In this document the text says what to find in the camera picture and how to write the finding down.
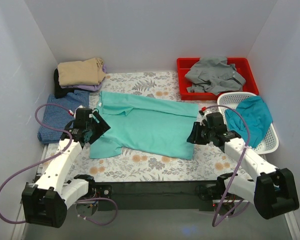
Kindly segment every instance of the gray floor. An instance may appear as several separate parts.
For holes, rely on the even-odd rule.
[[[100,222],[110,219],[113,212],[97,212]],[[61,228],[28,225],[26,240],[290,240],[283,215],[270,220],[258,215],[250,206],[238,217],[212,227],[212,213],[197,210],[122,210],[108,226],[96,226],[78,218],[71,207]]]

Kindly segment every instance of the teal cloth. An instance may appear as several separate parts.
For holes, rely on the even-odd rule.
[[[198,105],[132,94],[102,91],[97,108],[111,127],[90,148],[90,158],[121,154],[121,147],[190,160],[187,142]]]
[[[267,104],[260,96],[251,96],[238,104],[236,110],[246,121],[250,130],[249,146],[256,148],[265,138],[273,119]],[[246,142],[248,139],[247,129],[240,117],[233,111],[225,111],[226,124],[229,131],[236,131]]]

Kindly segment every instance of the gray cloth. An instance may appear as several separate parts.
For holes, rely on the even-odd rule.
[[[188,93],[212,93],[240,91],[246,80],[237,72],[234,64],[228,65],[226,57],[203,57],[195,63],[185,77],[192,82]]]

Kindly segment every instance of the purple folded cloth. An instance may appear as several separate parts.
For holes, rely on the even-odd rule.
[[[106,65],[102,66],[102,71],[106,74]],[[60,86],[62,89],[82,89],[86,91],[95,92],[101,88],[101,83],[99,85],[71,85],[71,86]]]

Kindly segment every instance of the blue cloth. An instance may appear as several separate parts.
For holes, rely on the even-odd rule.
[[[59,104],[75,112],[76,108],[80,105],[86,108],[89,107],[89,92],[75,90],[74,92],[69,92],[65,97],[58,99],[53,94],[50,94],[47,104]],[[46,106],[42,122],[56,129],[64,129],[67,123],[72,120],[74,120],[74,117],[66,110],[57,106]],[[41,143],[51,144],[58,143],[61,135],[62,132],[40,126],[37,137]]]
[[[111,127],[90,147],[92,159],[121,154],[121,147],[168,157],[192,159],[187,142],[198,105],[133,94],[102,91],[97,108]]]
[[[236,110],[246,121],[250,130],[249,146],[256,148],[265,138],[273,119],[268,106],[260,96],[251,96],[238,104]],[[246,142],[248,139],[247,129],[240,117],[233,111],[225,111],[225,119],[228,130],[236,131]]]

